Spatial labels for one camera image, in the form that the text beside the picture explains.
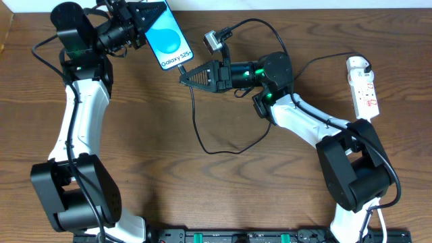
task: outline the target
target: power strip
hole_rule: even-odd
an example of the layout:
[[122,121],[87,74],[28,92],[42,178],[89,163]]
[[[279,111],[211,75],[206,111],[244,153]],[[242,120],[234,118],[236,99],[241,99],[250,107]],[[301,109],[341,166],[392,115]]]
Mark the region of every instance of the power strip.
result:
[[371,118],[379,115],[377,95],[373,84],[374,74],[371,70],[365,73],[369,66],[363,57],[350,57],[346,61],[348,69],[348,82],[351,86],[352,101],[357,119],[363,118],[371,121]]

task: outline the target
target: wooden table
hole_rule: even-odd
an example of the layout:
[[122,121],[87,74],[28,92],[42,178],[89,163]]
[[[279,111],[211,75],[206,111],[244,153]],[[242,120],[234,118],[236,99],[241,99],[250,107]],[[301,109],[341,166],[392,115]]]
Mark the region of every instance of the wooden table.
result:
[[[210,30],[256,17],[285,41],[297,72],[322,55],[360,51],[373,63],[381,115],[373,125],[402,182],[400,203],[383,211],[388,228],[432,236],[432,10],[309,10],[177,12],[195,58],[213,59],[202,39]],[[30,183],[30,169],[54,147],[65,108],[56,73],[30,53],[55,34],[49,14],[16,14],[0,56],[0,242],[67,242],[57,234]],[[271,31],[247,24],[229,39],[232,61],[279,51]],[[39,53],[59,67],[56,40]],[[335,202],[315,150],[288,130],[269,135],[242,155],[206,155],[192,127],[189,89],[179,72],[163,72],[149,47],[111,59],[115,83],[105,114],[101,161],[123,204],[153,225],[189,228],[288,229],[329,225]],[[355,120],[345,57],[310,66],[296,92],[334,116]],[[238,150],[265,131],[250,95],[196,91],[197,124],[211,151]],[[395,195],[394,186],[382,200]],[[377,216],[371,222],[379,227]]]

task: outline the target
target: smartphone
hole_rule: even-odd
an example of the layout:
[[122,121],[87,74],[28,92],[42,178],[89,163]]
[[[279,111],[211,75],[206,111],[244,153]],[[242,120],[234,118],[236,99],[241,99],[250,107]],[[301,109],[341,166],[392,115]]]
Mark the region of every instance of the smartphone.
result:
[[161,1],[167,5],[167,9],[146,32],[146,38],[162,70],[166,71],[191,60],[194,53],[166,0],[147,0],[153,3]]

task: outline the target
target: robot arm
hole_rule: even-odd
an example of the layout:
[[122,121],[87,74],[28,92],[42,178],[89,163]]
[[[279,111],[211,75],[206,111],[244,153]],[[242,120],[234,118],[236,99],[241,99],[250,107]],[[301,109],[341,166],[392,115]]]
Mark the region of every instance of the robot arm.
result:
[[[65,47],[60,56],[65,52],[70,58],[60,61],[67,78],[67,103],[55,148],[48,162],[33,165],[30,177],[54,230],[97,235],[99,227],[103,227],[107,239],[141,243],[146,240],[144,219],[122,208],[119,188],[99,160],[102,121],[113,85],[113,69],[107,55],[114,55],[124,45],[135,49],[143,46],[144,33],[167,6],[164,2],[124,0],[105,3],[113,17],[96,28],[84,13],[97,10],[84,11],[78,4],[67,2],[51,12],[51,21]],[[70,148],[65,143],[68,139]],[[79,178],[72,173],[71,164]],[[74,180],[82,183],[79,189],[63,188]],[[86,197],[91,198],[100,223]]]
[[[369,122],[379,114],[371,64],[363,56],[347,60],[348,81],[359,119],[351,124],[323,113],[294,94],[288,53],[276,52],[258,61],[231,63],[225,43],[230,36],[229,28],[206,34],[204,42],[207,48],[211,53],[221,51],[223,61],[210,61],[183,74],[180,83],[209,92],[262,86],[263,91],[252,98],[259,117],[293,131],[318,152],[327,189],[337,203],[335,219],[330,227],[331,237],[339,242],[356,242],[368,208],[378,205],[379,199],[393,184],[377,153],[345,132],[349,130],[371,141],[388,160]],[[344,130],[329,126],[329,122]],[[351,163],[347,155],[358,152],[362,156]],[[367,229],[362,232],[363,236],[367,235]]]
[[[102,120],[109,104],[109,93],[105,85],[92,78],[76,80],[72,83],[78,91],[80,103],[72,132],[72,158],[76,159],[80,154],[99,156],[101,142]],[[65,141],[74,108],[74,94],[69,86],[66,86],[66,110],[61,124],[60,135],[48,160],[56,162],[67,161]]]

